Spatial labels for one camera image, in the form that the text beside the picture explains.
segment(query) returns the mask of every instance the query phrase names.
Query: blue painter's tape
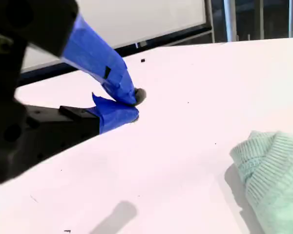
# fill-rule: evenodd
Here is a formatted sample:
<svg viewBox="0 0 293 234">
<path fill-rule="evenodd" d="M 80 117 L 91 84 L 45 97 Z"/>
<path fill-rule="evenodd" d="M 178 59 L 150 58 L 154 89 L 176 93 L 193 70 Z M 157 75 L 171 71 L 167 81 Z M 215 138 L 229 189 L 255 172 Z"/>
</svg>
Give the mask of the blue painter's tape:
<svg viewBox="0 0 293 234">
<path fill-rule="evenodd" d="M 134 86 L 123 58 L 81 15 L 76 18 L 62 60 L 93 76 L 116 101 L 136 104 Z"/>
<path fill-rule="evenodd" d="M 87 110 L 100 118 L 100 134 L 131 123 L 139 116 L 138 109 L 133 106 L 97 97 L 94 94 L 92 98 L 96 106 Z"/>
</svg>

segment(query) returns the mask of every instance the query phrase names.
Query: gray fingertip pad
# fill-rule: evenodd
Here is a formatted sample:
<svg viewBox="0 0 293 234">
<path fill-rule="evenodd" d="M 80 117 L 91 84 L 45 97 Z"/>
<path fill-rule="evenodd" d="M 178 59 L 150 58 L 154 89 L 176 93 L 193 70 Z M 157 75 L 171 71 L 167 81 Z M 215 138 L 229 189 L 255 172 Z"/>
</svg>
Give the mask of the gray fingertip pad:
<svg viewBox="0 0 293 234">
<path fill-rule="evenodd" d="M 147 97 L 147 93 L 144 89 L 136 89 L 135 88 L 135 98 L 136 98 L 136 104 L 135 106 L 139 105 L 140 103 L 142 103 L 144 101 L 144 99 L 146 99 Z"/>
</svg>

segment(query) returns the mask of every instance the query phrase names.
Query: whiteboard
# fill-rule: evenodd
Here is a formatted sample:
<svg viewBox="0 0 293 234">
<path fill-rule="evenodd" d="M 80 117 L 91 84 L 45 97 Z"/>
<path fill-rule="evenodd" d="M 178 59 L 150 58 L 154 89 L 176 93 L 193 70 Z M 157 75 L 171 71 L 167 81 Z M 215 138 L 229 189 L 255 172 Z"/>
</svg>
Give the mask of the whiteboard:
<svg viewBox="0 0 293 234">
<path fill-rule="evenodd" d="M 206 22 L 204 0 L 77 0 L 87 23 L 113 48 L 163 36 Z M 23 70 L 57 58 L 33 48 Z"/>
</svg>

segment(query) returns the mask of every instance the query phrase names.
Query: white table surface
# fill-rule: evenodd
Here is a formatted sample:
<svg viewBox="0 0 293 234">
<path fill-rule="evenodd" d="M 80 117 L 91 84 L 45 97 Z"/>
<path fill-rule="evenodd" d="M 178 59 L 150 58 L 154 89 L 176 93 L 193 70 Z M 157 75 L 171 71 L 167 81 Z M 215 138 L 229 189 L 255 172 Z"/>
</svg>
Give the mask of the white table surface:
<svg viewBox="0 0 293 234">
<path fill-rule="evenodd" d="M 293 39 L 163 47 L 125 61 L 147 91 L 139 121 L 0 185 L 0 234 L 260 234 L 229 151 L 251 130 L 293 133 Z M 89 107 L 91 92 L 107 97 L 77 71 L 17 98 Z"/>
</svg>

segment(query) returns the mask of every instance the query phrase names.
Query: green cloth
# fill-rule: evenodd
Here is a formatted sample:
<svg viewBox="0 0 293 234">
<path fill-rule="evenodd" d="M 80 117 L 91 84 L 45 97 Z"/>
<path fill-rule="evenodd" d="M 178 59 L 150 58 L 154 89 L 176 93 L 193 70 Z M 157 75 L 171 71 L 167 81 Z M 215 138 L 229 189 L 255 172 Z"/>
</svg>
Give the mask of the green cloth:
<svg viewBox="0 0 293 234">
<path fill-rule="evenodd" d="M 293 234 L 293 136 L 252 132 L 230 153 L 266 234 Z"/>
</svg>

